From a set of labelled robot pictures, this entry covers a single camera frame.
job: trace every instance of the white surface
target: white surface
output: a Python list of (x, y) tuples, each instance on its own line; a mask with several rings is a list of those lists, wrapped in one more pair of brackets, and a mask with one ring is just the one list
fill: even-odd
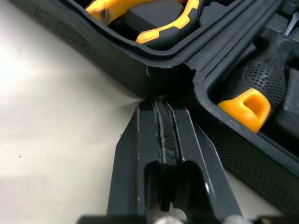
[[(139, 99), (0, 0), (0, 223), (105, 214), (114, 151)], [(247, 217), (278, 211), (229, 175)]]

